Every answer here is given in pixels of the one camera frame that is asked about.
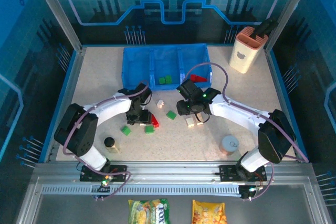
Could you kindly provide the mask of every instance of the table surface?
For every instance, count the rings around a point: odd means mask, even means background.
[[[210,61],[223,66],[229,75],[225,94],[260,110],[280,109],[264,52],[249,71],[242,74],[228,65],[231,51],[232,47],[208,46]],[[122,55],[123,47],[87,48],[72,102],[92,104],[111,97],[121,89]],[[213,66],[212,88],[222,90],[224,83],[224,74]],[[162,109],[156,106],[159,99],[164,101]],[[228,119],[211,116],[207,123],[191,128],[187,127],[184,116],[169,119],[166,113],[169,110],[177,113],[176,103],[181,99],[182,96],[176,90],[154,91],[152,101],[146,108],[160,124],[155,133],[148,135],[143,126],[128,125],[132,132],[129,136],[123,135],[120,128],[126,125],[126,116],[119,114],[97,128],[95,147],[109,160],[119,161],[237,161],[256,146],[256,136]],[[233,135],[239,141],[238,151],[231,156],[224,155],[218,148],[226,135]],[[106,150],[103,141],[108,136],[115,139],[119,153],[109,153]],[[292,148],[288,154],[293,155]],[[60,148],[56,160],[74,159],[64,156]]]

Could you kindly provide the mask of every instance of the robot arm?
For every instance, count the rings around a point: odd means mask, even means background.
[[[237,172],[243,180],[248,179],[256,169],[269,162],[280,163],[291,147],[287,139],[268,121],[259,117],[259,115],[272,119],[292,139],[295,140],[296,138],[282,111],[274,110],[272,113],[269,113],[250,108],[232,99],[228,99],[229,102],[227,102],[218,90],[208,88],[203,92],[191,80],[183,82],[177,90],[185,99],[179,101],[176,105],[179,115],[204,112],[209,115],[221,116],[243,126],[255,136],[258,136],[259,146],[245,153],[236,165]],[[257,112],[257,115],[238,108],[233,104],[253,110]]]
[[[94,147],[96,129],[104,121],[121,113],[126,113],[127,122],[131,125],[135,123],[151,124],[152,113],[143,109],[143,104],[152,95],[150,89],[134,97],[125,97],[135,94],[145,88],[144,84],[137,86],[135,90],[121,89],[114,97],[115,100],[107,102],[87,114],[78,128],[72,135],[67,149],[80,157],[95,170],[102,170],[109,166],[109,161]],[[64,145],[75,122],[89,108],[95,104],[79,106],[71,104],[58,125],[54,138]]]

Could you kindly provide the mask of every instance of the chip bag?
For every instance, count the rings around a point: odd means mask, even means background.
[[[128,224],[171,224],[167,199],[129,200]]]
[[[207,203],[193,200],[192,224],[227,224],[224,203]]]

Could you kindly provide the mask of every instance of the red cube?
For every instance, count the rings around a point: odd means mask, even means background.
[[[197,82],[196,79],[197,79],[197,75],[195,75],[195,74],[190,75],[190,80],[192,82]]]
[[[206,78],[203,78],[201,76],[196,77],[196,82],[206,82]]]
[[[152,124],[154,125],[154,128],[159,127],[159,123],[153,114],[152,114]]]

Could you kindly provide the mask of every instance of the green cube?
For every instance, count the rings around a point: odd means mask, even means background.
[[[172,84],[173,80],[172,80],[172,76],[166,76],[166,84]]]
[[[173,111],[170,110],[170,111],[167,113],[167,116],[168,116],[171,120],[174,120],[175,117],[176,117],[176,114],[175,114]]]
[[[146,126],[145,127],[145,133],[146,134],[152,134],[152,133],[154,133],[154,126],[151,126],[151,125],[149,125],[149,126]]]
[[[166,84],[164,77],[159,78],[159,84]]]
[[[128,136],[131,133],[131,129],[128,128],[126,125],[121,128],[121,132]]]

